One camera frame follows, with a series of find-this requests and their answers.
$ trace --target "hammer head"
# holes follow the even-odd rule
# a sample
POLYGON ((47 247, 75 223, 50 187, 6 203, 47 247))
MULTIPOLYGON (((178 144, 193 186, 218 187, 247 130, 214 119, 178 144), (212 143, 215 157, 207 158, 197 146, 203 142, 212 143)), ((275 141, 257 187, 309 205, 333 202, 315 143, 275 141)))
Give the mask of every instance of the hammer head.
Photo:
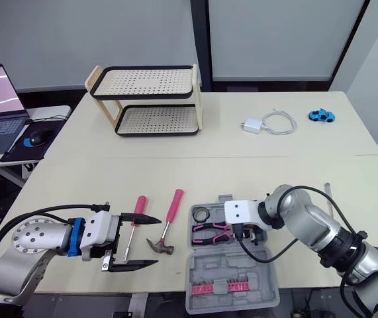
POLYGON ((157 253, 167 253, 168 255, 172 255, 174 253, 174 246, 165 246, 163 240, 159 240, 156 244, 152 243, 148 239, 146 240, 148 241, 148 244, 151 247, 151 249, 157 253))

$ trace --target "pliers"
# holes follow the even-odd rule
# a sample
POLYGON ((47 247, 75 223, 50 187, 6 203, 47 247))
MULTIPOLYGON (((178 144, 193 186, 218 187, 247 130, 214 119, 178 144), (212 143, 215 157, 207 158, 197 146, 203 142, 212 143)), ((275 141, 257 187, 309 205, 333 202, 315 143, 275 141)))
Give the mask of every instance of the pliers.
POLYGON ((232 237, 231 234, 228 232, 229 227, 225 222, 219 222, 219 223, 205 223, 201 225, 193 225, 191 228, 192 232, 199 232, 201 230, 205 229, 218 229, 224 231, 223 233, 220 233, 218 235, 215 235, 211 238, 206 239, 195 239, 191 241, 192 245, 210 245, 215 244, 218 242, 227 242, 232 237))

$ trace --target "toy car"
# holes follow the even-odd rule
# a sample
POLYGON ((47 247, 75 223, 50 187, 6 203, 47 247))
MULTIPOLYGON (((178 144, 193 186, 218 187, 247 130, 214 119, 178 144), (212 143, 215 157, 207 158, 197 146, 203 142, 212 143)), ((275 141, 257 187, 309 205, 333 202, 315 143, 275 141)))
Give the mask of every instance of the toy car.
POLYGON ((312 121, 325 121, 327 123, 331 123, 336 119, 336 116, 331 111, 326 111, 323 108, 319 111, 311 111, 308 117, 312 121))

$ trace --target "pink hammer handle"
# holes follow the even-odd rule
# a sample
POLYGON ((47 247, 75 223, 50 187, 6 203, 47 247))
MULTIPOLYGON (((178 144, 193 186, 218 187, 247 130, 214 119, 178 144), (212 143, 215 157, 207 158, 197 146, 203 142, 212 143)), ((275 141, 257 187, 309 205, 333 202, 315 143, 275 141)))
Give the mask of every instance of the pink hammer handle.
POLYGON ((167 214, 167 222, 172 222, 177 214, 178 206, 181 201, 181 197, 183 197, 184 191, 182 189, 177 189, 174 193, 173 201, 171 202, 171 206, 169 207, 168 214, 167 214))
MULTIPOLYGON (((134 214, 143 214, 144 207, 146 205, 146 200, 147 199, 144 195, 141 195, 140 197, 138 197, 136 207, 134 208, 134 214)), ((134 224, 133 222, 131 222, 131 225, 133 227, 138 227, 140 224, 134 224)))

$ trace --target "robotic arm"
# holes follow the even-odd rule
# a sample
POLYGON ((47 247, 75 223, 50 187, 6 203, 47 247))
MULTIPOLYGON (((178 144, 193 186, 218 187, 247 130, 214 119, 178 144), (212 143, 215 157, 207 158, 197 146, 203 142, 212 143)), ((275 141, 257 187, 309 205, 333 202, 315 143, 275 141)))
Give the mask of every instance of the robotic arm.
POLYGON ((286 225, 295 238, 318 253, 324 267, 337 270, 343 286, 346 282, 354 287, 354 298, 366 317, 378 318, 378 250, 363 241, 365 232, 355 233, 347 221, 351 231, 345 230, 301 188, 316 191, 281 185, 264 202, 227 201, 226 222, 233 224, 236 236, 239 224, 254 224, 265 231, 286 225))
POLYGON ((21 317, 22 306, 43 279, 55 255, 81 255, 83 261, 103 258, 101 271, 127 272, 152 265, 157 260, 129 260, 114 264, 122 222, 161 223, 144 214, 111 215, 109 204, 87 220, 76 218, 57 223, 45 217, 26 220, 12 235, 11 245, 0 257, 0 317, 21 317))

